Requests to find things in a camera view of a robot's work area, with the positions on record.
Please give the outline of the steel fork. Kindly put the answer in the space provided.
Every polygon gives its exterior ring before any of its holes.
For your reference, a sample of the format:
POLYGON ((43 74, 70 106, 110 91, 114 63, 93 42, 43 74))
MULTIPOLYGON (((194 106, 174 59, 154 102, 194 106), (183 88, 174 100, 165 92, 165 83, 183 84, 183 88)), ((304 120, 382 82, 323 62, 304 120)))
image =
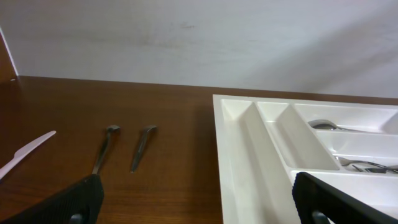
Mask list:
POLYGON ((350 159, 346 159, 344 157, 338 157, 338 156, 336 156, 335 158, 342 166, 349 166, 351 164, 367 164, 367 165, 371 165, 371 166, 378 167, 378 168, 385 168, 384 165, 377 164, 377 163, 374 163, 374 162, 360 161, 360 160, 350 160, 350 159))
POLYGON ((371 172, 377 174, 386 174, 388 172, 397 173, 397 166, 395 167, 377 167, 377 168, 359 168, 353 165, 353 167, 359 172, 371 172))

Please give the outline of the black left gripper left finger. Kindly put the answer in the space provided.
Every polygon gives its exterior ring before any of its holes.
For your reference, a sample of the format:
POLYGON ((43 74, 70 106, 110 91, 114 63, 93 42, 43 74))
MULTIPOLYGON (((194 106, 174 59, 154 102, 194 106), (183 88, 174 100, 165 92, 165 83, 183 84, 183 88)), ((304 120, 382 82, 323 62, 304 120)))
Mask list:
POLYGON ((95 224, 104 200, 98 174, 90 174, 44 201, 1 221, 1 224, 95 224))

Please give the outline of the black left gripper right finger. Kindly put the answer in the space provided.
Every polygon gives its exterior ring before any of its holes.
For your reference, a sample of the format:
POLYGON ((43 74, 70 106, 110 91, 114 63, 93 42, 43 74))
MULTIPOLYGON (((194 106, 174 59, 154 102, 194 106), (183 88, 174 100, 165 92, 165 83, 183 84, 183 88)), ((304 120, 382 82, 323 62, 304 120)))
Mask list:
POLYGON ((292 196, 302 224, 396 224, 393 218, 366 205, 307 172, 299 172, 292 196))

